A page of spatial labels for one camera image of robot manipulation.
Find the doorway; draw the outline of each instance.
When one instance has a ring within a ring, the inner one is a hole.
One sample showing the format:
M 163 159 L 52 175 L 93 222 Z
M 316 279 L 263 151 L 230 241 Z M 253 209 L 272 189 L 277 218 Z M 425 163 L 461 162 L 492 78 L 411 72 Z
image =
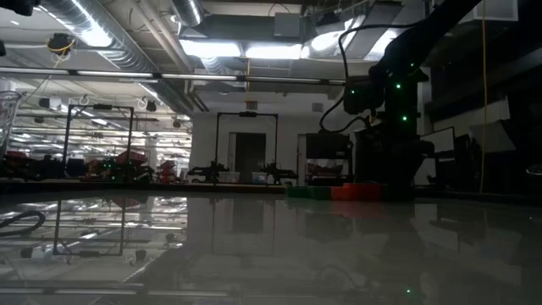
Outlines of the doorway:
M 265 134 L 235 133 L 235 171 L 239 182 L 252 183 L 252 172 L 265 165 Z

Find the glossy floor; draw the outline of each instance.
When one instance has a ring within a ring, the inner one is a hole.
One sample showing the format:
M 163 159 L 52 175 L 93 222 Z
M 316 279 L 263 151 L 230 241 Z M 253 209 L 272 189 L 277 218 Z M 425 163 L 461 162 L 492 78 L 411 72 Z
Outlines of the glossy floor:
M 4 206 L 0 304 L 542 302 L 542 209 L 156 195 Z

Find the wall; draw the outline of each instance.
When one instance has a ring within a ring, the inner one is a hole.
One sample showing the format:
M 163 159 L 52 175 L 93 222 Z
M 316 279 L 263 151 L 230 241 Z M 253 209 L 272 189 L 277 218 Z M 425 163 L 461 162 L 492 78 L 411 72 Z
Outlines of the wall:
M 508 108 L 508 98 L 491 103 L 488 105 L 487 123 L 496 122 L 499 119 L 510 119 L 510 109 Z M 469 127 L 473 125 L 482 125 L 484 123 L 484 109 L 474 109 L 466 113 L 456 115 L 449 119 L 443 119 L 433 123 L 435 130 L 443 130 L 449 127 L 455 127 L 456 137 L 466 135 Z
M 279 115 L 277 162 L 282 169 L 296 170 L 297 135 L 319 131 L 319 116 Z M 207 166 L 214 160 L 216 114 L 197 114 L 194 116 L 192 130 L 192 152 L 190 167 Z M 220 119 L 218 138 L 218 161 L 228 162 L 228 142 L 230 132 L 253 132 L 266 134 L 266 163 L 274 159 L 273 117 L 240 118 L 223 115 Z

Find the wire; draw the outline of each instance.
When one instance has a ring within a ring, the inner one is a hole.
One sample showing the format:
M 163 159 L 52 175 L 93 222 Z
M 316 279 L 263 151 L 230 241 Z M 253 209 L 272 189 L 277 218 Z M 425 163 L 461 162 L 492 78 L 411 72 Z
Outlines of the wire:
M 37 230 L 39 227 L 41 227 L 43 225 L 43 223 L 45 222 L 45 215 L 43 213 L 37 212 L 37 211 L 27 211 L 27 212 L 24 212 L 24 213 L 20 213 L 19 215 L 14 216 L 14 217 L 12 217 L 10 219 L 4 220 L 2 223 L 0 223 L 0 229 L 5 228 L 5 227 L 11 225 L 12 223 L 17 222 L 17 221 L 19 221 L 19 220 L 21 220 L 23 218 L 36 217 L 36 216 L 37 216 L 38 220 L 37 220 L 35 225 L 32 225 L 29 228 L 24 228 L 24 229 L 21 229 L 21 230 L 12 230 L 10 232 L 2 232 L 2 233 L 0 233 L 0 237 L 20 236 L 20 235 L 31 233 L 32 231 Z
M 486 149 L 486 125 L 488 123 L 488 70 L 487 70 L 487 45 L 486 45 L 486 24 L 485 24 L 485 0 L 482 0 L 482 75 L 484 78 L 484 125 L 482 126 L 482 168 L 480 176 L 480 192 L 484 191 L 485 179 L 485 149 Z
M 75 41 L 76 41 L 76 39 L 73 39 L 73 40 L 71 41 L 71 43 L 70 43 L 68 46 L 66 46 L 66 47 L 61 47 L 61 48 L 59 48 L 59 49 L 53 49 L 53 48 L 50 48 L 50 47 L 49 47 L 49 42 L 47 42 L 47 48 L 48 48 L 49 51 L 51 51 L 51 52 L 62 52 L 62 51 L 66 52 L 66 50 L 68 50 L 69 48 L 71 48 L 71 47 L 74 45 Z
M 291 13 L 291 11 L 290 11 L 284 4 L 275 2 L 275 3 L 273 3 L 273 5 L 271 5 L 271 8 L 269 8 L 268 16 L 271 15 L 271 10 L 273 10 L 273 8 L 274 8 L 277 4 L 280 5 L 281 7 L 285 8 L 285 9 L 288 11 L 288 13 Z
M 363 117 L 357 116 L 356 118 L 351 119 L 350 122 L 348 122 L 348 124 L 346 124 L 345 127 L 341 128 L 341 129 L 339 129 L 339 130 L 328 130 L 327 128 L 324 127 L 324 120 L 325 120 L 325 118 L 326 118 L 329 114 L 331 114 L 331 112 L 332 112 L 335 108 L 339 107 L 339 105 L 344 101 L 344 99 L 345 99 L 345 96 L 343 95 L 343 96 L 339 99 L 339 101 L 337 101 L 337 103 L 335 103 L 333 106 L 331 106 L 331 107 L 330 107 L 328 110 L 326 110 L 326 112 L 322 115 L 322 118 L 320 118 L 320 122 L 319 122 L 320 128 L 321 128 L 322 130 L 325 130 L 325 131 L 330 132 L 330 133 L 341 133 L 341 132 L 344 132 L 345 130 L 347 130 L 348 128 L 350 128 L 350 126 L 352 126 L 352 124 L 356 123 L 358 120 L 361 120 L 363 123 L 365 123 L 366 126 L 368 126 L 368 125 L 367 125 L 367 121 L 366 121 Z
M 349 30 L 345 30 L 342 34 L 340 34 L 339 36 L 339 49 L 340 49 L 340 55 L 342 56 L 342 62 L 345 66 L 345 77 L 348 78 L 348 62 L 346 61 L 346 52 L 345 52 L 345 49 L 344 47 L 342 46 L 342 39 L 352 33 L 352 32 L 357 32 L 357 31 L 363 31 L 363 30 L 368 30 L 368 29 L 378 29 L 378 28 L 389 28 L 389 29 L 407 29 L 407 28 L 411 28 L 411 27 L 414 27 L 416 25 L 419 25 L 423 22 L 423 19 L 418 21 L 418 22 L 415 22 L 413 24 L 409 24 L 409 25 L 360 25 L 360 26 L 357 26 L 355 28 L 351 28 Z
M 422 23 L 423 20 L 420 20 L 416 23 L 413 23 L 413 24 L 409 24 L 409 25 L 360 25 L 360 26 L 357 26 L 355 28 L 351 28 L 349 30 L 345 30 L 342 34 L 340 34 L 339 36 L 339 49 L 340 49 L 340 55 L 342 56 L 342 62 L 345 66 L 345 79 L 348 79 L 348 61 L 346 60 L 346 52 L 345 52 L 345 49 L 344 47 L 342 46 L 342 39 L 352 33 L 352 32 L 357 32 L 357 31 L 363 31 L 363 30 L 367 30 L 367 29 L 378 29 L 378 28 L 392 28 L 392 29 L 406 29 L 406 28 L 411 28 L 411 27 L 414 27 L 416 25 L 419 25 L 420 23 Z M 335 103 L 333 106 L 331 106 L 331 108 L 329 108 L 323 115 L 322 115 L 322 118 L 320 118 L 320 128 L 322 130 L 325 130 L 325 131 L 328 131 L 328 132 L 332 132 L 332 133 L 341 133 L 345 130 L 347 130 L 352 124 L 354 124 L 356 121 L 358 120 L 361 120 L 362 122 L 365 123 L 366 126 L 368 126 L 368 121 L 366 119 L 364 119 L 363 117 L 361 116 L 357 116 L 356 118 L 352 119 L 350 122 L 348 122 L 348 124 L 339 129 L 339 130 L 328 130 L 324 127 L 324 120 L 325 118 L 335 109 L 337 108 L 345 99 L 345 96 L 343 94 L 343 96 L 339 99 L 339 101 L 337 103 Z

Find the green block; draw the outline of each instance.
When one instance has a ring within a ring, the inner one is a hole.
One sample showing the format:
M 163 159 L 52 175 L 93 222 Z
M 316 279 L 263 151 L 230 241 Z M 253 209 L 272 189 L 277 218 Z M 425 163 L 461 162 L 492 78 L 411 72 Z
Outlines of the green block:
M 286 196 L 292 198 L 309 198 L 309 193 L 306 186 L 291 186 L 286 187 Z
M 315 200 L 331 200 L 331 187 L 328 186 L 309 186 L 308 193 Z

